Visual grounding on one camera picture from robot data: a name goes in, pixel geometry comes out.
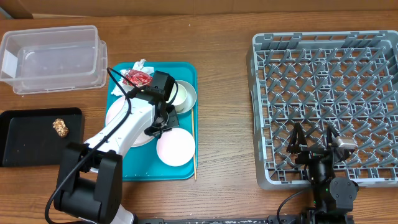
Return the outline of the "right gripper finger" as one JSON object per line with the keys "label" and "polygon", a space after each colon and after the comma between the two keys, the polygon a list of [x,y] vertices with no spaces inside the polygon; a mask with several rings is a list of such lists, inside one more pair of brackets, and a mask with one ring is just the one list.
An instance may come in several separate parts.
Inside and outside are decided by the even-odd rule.
{"label": "right gripper finger", "polygon": [[287,152],[289,153],[301,153],[308,149],[303,129],[299,123],[294,124],[292,130],[292,136],[287,146]]}
{"label": "right gripper finger", "polygon": [[326,147],[328,149],[336,149],[338,147],[339,134],[332,124],[328,124],[326,128]]}

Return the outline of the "red snack wrapper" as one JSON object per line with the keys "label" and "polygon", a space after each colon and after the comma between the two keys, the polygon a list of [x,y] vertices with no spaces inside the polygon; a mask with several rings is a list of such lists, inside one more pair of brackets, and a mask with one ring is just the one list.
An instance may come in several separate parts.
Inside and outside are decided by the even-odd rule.
{"label": "red snack wrapper", "polygon": [[142,71],[138,70],[126,70],[124,74],[125,78],[122,79],[124,85],[129,86],[143,86],[147,85],[152,81],[152,77]]}

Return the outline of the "white napkin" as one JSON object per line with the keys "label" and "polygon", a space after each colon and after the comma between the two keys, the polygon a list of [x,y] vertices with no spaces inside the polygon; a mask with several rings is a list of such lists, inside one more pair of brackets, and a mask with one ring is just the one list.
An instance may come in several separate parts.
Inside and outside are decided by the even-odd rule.
{"label": "white napkin", "polygon": [[[121,69],[119,71],[119,73],[124,76],[126,70],[133,69],[133,70],[142,71],[142,72],[144,72],[144,73],[146,73],[146,74],[148,74],[148,75],[150,75],[152,77],[152,74],[154,73],[154,68],[153,67],[145,67],[144,66],[145,62],[146,62],[145,59],[141,59],[140,61],[134,63],[133,66],[129,66],[126,69]],[[120,86],[123,88],[123,90],[125,92],[129,92],[129,91],[131,91],[134,88],[134,86],[124,85],[123,82],[122,82],[123,77],[120,77],[120,76],[117,75],[117,78],[119,79],[118,83],[120,84]],[[123,96],[122,91],[117,86],[115,86],[113,88],[111,94],[115,95],[115,96]]]}

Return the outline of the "large pink plate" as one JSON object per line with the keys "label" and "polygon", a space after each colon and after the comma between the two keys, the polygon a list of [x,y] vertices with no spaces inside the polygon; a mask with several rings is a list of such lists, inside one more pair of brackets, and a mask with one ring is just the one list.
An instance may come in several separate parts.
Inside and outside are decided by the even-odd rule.
{"label": "large pink plate", "polygon": [[[105,118],[105,125],[107,126],[111,120],[119,113],[119,111],[122,109],[122,107],[124,106],[124,102],[125,102],[125,97],[122,96],[120,98],[118,98],[108,109],[108,111],[106,112],[106,118]],[[153,140],[153,136],[148,136],[146,135],[144,132],[142,132],[138,138],[135,140],[134,144],[132,145],[132,147],[139,147],[139,146],[143,146],[145,144],[147,144],[148,142],[150,142],[151,140]]]}

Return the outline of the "brown food chunk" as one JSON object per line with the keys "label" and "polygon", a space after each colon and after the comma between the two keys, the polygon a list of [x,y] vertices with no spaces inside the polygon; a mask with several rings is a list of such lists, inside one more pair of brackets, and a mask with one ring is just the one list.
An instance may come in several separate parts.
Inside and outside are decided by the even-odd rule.
{"label": "brown food chunk", "polygon": [[68,133],[69,133],[69,129],[67,128],[64,120],[61,119],[61,118],[57,118],[53,122],[53,129],[57,132],[57,134],[61,138],[65,138],[68,135]]}

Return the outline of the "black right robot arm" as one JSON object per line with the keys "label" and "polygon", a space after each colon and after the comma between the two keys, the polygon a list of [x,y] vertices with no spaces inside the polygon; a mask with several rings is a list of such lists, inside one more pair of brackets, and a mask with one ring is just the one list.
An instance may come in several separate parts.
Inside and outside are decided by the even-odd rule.
{"label": "black right robot arm", "polygon": [[314,206],[287,218],[288,223],[353,223],[353,217],[347,213],[353,210],[359,186],[348,177],[337,177],[334,166],[347,160],[357,147],[354,139],[340,136],[333,126],[327,127],[325,147],[309,147],[301,125],[295,123],[287,152],[297,155],[295,163],[304,166],[304,177],[310,186],[279,205],[277,221],[283,222],[280,211],[290,199],[311,190]]}

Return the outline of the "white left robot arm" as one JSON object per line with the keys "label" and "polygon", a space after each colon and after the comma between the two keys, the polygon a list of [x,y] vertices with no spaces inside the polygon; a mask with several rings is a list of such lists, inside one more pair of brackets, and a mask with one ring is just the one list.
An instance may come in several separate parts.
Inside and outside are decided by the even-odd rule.
{"label": "white left robot arm", "polygon": [[141,133],[161,137],[177,125],[171,105],[173,84],[151,84],[125,94],[122,110],[97,135],[70,144],[58,172],[49,209],[77,217],[79,223],[135,223],[137,217],[121,205],[123,159]]}

